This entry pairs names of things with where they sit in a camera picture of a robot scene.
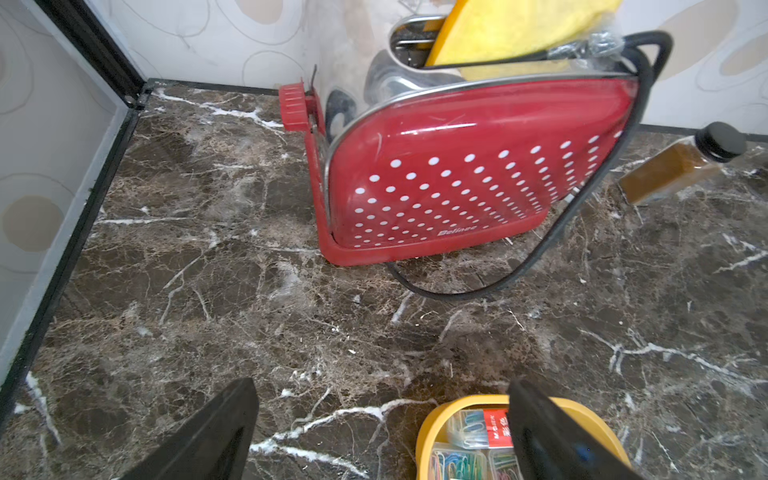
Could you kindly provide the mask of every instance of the brand logo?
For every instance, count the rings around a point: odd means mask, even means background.
[[[474,230],[475,228],[477,228],[477,226],[468,227],[468,228],[455,228],[453,230],[442,230],[440,233],[437,234],[437,236],[440,237],[441,235],[453,235],[454,233],[467,232],[470,230]]]

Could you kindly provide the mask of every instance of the dark brown marble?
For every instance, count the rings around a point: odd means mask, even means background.
[[[279,121],[274,97],[155,92],[0,441],[4,478],[117,478],[241,376],[261,399],[244,478],[414,478],[427,413],[514,376],[597,412],[646,478],[768,475],[764,146],[638,209],[617,172],[521,282],[447,304],[320,256],[302,138]],[[673,138],[639,134],[626,162]],[[478,287],[545,228],[405,269]]]

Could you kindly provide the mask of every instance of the black cable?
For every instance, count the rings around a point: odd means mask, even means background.
[[[649,31],[635,35],[628,35],[625,39],[625,47],[621,52],[622,57],[626,58],[636,70],[637,75],[637,94],[635,95],[634,104],[630,109],[627,123],[624,126],[624,134],[619,137],[619,140],[614,145],[613,150],[606,157],[603,164],[598,168],[594,175],[584,185],[584,188],[576,195],[571,203],[563,210],[560,217],[554,221],[552,227],[544,235],[544,238],[539,242],[536,248],[523,260],[523,262],[517,266],[511,273],[496,280],[490,285],[478,288],[476,290],[470,290],[468,292],[461,293],[437,293],[429,290],[424,290],[418,286],[410,283],[398,270],[394,263],[388,262],[386,264],[387,269],[395,277],[395,280],[400,282],[405,288],[411,290],[413,293],[417,293],[421,296],[431,298],[434,300],[443,301],[461,301],[471,300],[484,296],[498,290],[509,283],[515,282],[521,276],[523,276],[531,267],[541,258],[549,247],[558,242],[560,236],[563,234],[565,227],[576,216],[581,205],[587,201],[592,192],[594,192],[600,182],[608,174],[611,168],[615,167],[621,155],[624,153],[624,149],[629,145],[632,136],[640,124],[645,108],[648,104],[648,98],[650,97],[650,88],[653,86],[656,77],[664,68],[664,64],[669,58],[669,54],[672,48],[672,38],[662,31]],[[659,54],[654,66],[651,67],[648,59],[642,51],[637,49],[638,45],[654,44],[659,46]]]

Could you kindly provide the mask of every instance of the wall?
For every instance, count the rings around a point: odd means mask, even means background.
[[[357,16],[361,10],[385,2],[404,12],[453,2],[89,1],[148,78],[264,88],[307,81],[312,74],[318,55],[307,41],[308,2],[356,18],[355,30],[370,24]],[[662,28],[677,41],[645,123],[701,127],[723,120],[768,134],[767,0],[625,0],[617,20],[625,33]]]

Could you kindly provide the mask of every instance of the brown liquid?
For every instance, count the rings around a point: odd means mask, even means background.
[[[624,175],[619,185],[627,202],[641,205],[675,194],[718,171],[719,164],[704,159],[693,141],[685,138]]]

